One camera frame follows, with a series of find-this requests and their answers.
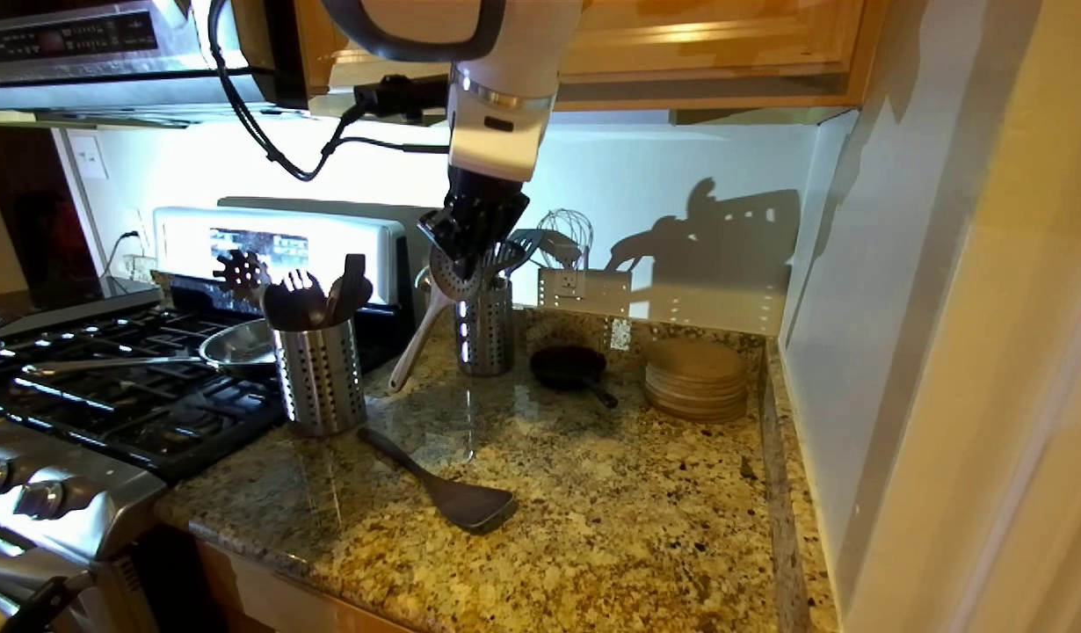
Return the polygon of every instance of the pan handle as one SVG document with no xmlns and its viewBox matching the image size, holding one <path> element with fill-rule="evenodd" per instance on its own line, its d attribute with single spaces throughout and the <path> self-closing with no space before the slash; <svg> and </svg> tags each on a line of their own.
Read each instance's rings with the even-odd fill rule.
<svg viewBox="0 0 1081 633">
<path fill-rule="evenodd" d="M 616 408 L 618 406 L 617 398 L 614 398 L 606 389 L 602 388 L 600 383 L 593 380 L 584 379 L 584 386 L 591 390 L 591 393 L 596 394 L 599 402 L 604 404 L 605 408 Z"/>
<path fill-rule="evenodd" d="M 103 358 L 99 361 L 65 361 L 25 365 L 22 372 L 29 376 L 56 376 L 90 369 L 114 369 L 116 367 L 142 367 L 144 365 L 171 365 L 176 363 L 205 363 L 200 356 L 151 356 L 151 358 Z"/>
</svg>

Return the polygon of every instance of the light switch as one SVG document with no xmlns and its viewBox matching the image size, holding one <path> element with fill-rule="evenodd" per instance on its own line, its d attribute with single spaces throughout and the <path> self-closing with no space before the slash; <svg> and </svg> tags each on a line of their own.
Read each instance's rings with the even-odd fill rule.
<svg viewBox="0 0 1081 633">
<path fill-rule="evenodd" d="M 103 164 L 99 140 L 90 134 L 69 134 L 71 154 L 76 158 L 79 176 L 90 180 L 106 180 L 107 167 Z"/>
</svg>

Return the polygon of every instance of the cast iron skillet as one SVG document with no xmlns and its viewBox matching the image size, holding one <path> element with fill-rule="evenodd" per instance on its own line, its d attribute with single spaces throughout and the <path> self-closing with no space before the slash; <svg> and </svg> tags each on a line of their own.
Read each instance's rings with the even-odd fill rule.
<svg viewBox="0 0 1081 633">
<path fill-rule="evenodd" d="M 618 400 L 599 385 L 599 378 L 608 368 L 608 358 L 593 349 L 574 345 L 546 347 L 529 359 L 529 368 L 548 389 L 587 389 L 608 408 L 618 405 Z"/>
</svg>

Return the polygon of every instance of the white backsplash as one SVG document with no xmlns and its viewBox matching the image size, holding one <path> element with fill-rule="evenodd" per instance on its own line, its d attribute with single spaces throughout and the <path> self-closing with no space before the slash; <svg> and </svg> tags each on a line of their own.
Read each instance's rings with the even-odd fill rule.
<svg viewBox="0 0 1081 633">
<path fill-rule="evenodd" d="M 332 121 L 277 121 L 272 139 L 299 165 L 317 161 Z M 629 313 L 655 320 L 752 333 L 778 332 L 790 275 L 816 125 L 555 124 L 540 149 L 532 198 L 518 227 L 533 227 L 549 210 L 591 220 L 592 269 L 630 270 Z M 104 252 L 125 231 L 124 255 L 155 253 L 152 210 L 216 205 L 239 198 L 333 201 L 435 207 L 443 201 L 445 159 L 344 145 L 312 183 L 299 183 L 266 160 L 235 123 L 187 130 L 106 130 L 96 134 L 108 178 L 83 179 Z M 391 142 L 444 144 L 444 127 L 359 123 L 350 135 Z M 308 204 L 343 213 L 336 205 Z M 409 227 L 409 240 L 424 241 Z M 413 252 L 425 247 L 413 244 Z M 537 268 L 513 277 L 515 300 L 536 305 Z"/>
</svg>

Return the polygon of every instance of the microwave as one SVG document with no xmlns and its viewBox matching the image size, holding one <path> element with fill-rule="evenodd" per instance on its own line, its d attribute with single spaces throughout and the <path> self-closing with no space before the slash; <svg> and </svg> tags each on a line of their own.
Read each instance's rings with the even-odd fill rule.
<svg viewBox="0 0 1081 633">
<path fill-rule="evenodd" d="M 0 111 L 164 125 L 235 117 L 209 50 L 211 4 L 0 1 Z M 228 1 L 216 32 L 252 111 L 307 107 L 293 0 Z"/>
</svg>

